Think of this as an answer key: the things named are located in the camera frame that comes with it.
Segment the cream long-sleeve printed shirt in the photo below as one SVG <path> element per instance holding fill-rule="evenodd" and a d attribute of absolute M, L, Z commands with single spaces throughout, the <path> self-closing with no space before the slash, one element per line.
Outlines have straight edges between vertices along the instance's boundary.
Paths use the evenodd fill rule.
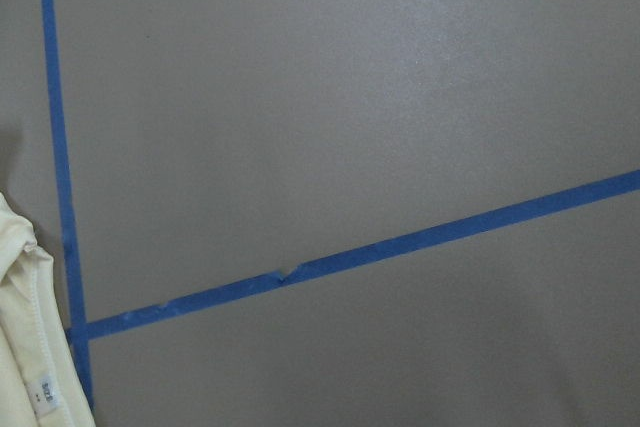
<path fill-rule="evenodd" d="M 1 424 L 90 427 L 54 293 L 54 259 L 1 200 Z"/>

